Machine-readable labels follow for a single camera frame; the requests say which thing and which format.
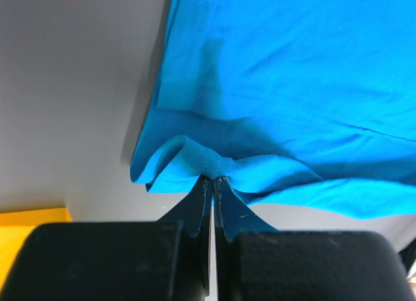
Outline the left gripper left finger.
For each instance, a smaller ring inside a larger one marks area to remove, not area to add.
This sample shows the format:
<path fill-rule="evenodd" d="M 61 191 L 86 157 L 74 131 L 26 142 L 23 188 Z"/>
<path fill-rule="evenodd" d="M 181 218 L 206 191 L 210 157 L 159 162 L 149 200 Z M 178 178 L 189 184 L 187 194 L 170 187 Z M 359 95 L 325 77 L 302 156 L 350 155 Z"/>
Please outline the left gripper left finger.
<path fill-rule="evenodd" d="M 2 300 L 203 300 L 213 183 L 153 222 L 43 224 L 19 250 Z"/>

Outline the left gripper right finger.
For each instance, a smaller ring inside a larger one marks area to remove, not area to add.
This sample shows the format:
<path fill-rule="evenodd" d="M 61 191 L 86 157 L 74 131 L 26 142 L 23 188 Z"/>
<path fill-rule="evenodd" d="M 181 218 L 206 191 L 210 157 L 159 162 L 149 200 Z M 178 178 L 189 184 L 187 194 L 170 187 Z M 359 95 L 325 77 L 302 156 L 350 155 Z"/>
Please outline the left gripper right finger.
<path fill-rule="evenodd" d="M 389 242 L 368 231 L 280 231 L 225 177 L 213 183 L 220 300 L 413 300 Z"/>

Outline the blue t shirt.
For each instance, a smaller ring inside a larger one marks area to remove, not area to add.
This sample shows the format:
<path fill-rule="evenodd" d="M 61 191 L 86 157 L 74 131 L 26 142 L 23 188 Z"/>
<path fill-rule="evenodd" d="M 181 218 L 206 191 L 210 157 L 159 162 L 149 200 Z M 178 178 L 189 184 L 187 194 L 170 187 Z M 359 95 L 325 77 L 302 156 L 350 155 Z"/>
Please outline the blue t shirt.
<path fill-rule="evenodd" d="M 171 0 L 162 55 L 133 183 L 415 213 L 415 0 Z"/>

